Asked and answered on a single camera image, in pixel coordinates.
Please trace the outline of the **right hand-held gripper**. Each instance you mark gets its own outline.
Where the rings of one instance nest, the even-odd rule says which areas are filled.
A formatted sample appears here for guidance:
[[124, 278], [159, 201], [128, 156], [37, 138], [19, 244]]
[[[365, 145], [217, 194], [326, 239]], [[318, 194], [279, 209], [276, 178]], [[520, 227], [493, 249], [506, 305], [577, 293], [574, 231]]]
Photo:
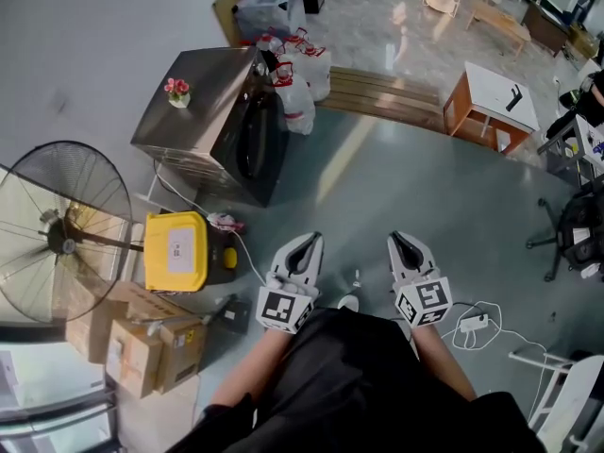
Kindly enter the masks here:
[[[453, 306], [447, 277], [435, 268], [430, 249], [412, 235], [391, 232], [387, 238], [394, 277], [394, 306], [411, 329], [442, 321]], [[415, 278], [407, 278], [415, 273]]]

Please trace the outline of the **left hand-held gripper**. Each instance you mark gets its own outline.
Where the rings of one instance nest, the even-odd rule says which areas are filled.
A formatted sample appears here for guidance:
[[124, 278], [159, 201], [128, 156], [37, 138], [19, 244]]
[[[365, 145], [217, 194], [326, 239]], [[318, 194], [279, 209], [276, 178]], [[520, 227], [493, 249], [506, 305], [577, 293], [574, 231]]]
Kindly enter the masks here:
[[324, 247], [323, 235], [310, 232], [278, 249], [259, 289], [256, 319], [263, 327], [296, 334], [306, 322], [321, 294], [316, 281]]

